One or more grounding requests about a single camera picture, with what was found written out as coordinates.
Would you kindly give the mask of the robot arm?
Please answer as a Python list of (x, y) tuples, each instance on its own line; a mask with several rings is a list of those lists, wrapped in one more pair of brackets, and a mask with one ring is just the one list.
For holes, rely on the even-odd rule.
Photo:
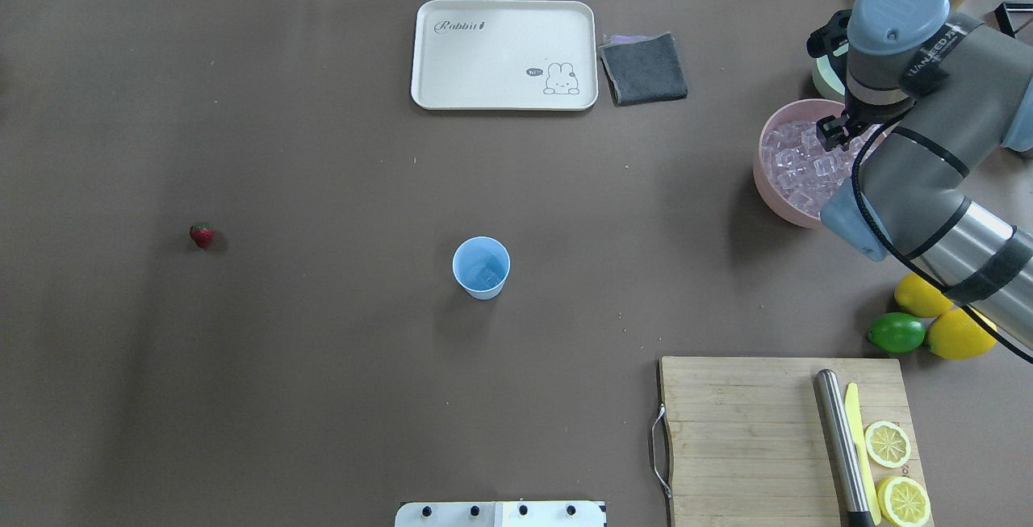
[(824, 226), (873, 260), (893, 255), (1010, 335), (1031, 358), (1031, 234), (960, 184), (998, 148), (1031, 149), (1031, 47), (952, 11), (949, 0), (855, 0), (808, 42), (845, 35), (845, 107), (817, 123), (823, 148), (876, 127)]

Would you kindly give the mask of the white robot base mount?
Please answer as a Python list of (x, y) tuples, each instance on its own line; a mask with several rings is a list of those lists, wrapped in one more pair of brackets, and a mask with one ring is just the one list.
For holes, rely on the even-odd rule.
[(606, 526), (604, 502), (593, 500), (496, 500), (409, 502), (395, 526)]

